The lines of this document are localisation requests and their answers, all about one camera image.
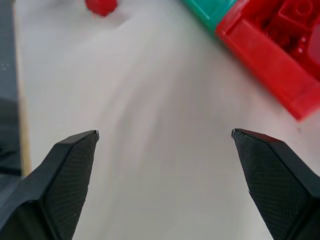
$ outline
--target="white surface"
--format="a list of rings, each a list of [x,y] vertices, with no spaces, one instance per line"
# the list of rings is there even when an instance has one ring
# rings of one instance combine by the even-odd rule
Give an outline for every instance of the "white surface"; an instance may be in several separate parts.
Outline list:
[[[179,0],[17,0],[33,169],[100,131],[75,240],[270,240],[231,131],[286,141],[320,173],[319,115],[295,120]]]

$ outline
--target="red lego brick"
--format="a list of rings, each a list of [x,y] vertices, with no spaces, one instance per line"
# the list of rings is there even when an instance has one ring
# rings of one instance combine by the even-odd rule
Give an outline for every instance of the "red lego brick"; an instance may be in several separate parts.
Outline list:
[[[102,17],[112,13],[118,6],[117,0],[85,0],[86,7]]]

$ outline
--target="red toy block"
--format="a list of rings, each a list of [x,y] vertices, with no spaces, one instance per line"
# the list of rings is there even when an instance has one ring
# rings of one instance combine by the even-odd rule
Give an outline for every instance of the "red toy block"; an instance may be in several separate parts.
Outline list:
[[[107,16],[118,6],[117,0],[85,0],[86,7],[94,14]]]

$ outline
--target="red plastic container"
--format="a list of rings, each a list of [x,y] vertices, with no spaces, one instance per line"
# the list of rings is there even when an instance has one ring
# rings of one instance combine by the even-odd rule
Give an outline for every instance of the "red plastic container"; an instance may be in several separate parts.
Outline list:
[[[239,0],[216,34],[296,119],[320,108],[320,0]]]

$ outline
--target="teal plastic block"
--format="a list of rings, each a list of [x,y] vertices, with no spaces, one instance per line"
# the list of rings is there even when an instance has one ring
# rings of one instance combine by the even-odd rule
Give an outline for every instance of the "teal plastic block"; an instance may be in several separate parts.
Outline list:
[[[183,0],[187,6],[211,30],[222,21],[237,0]]]

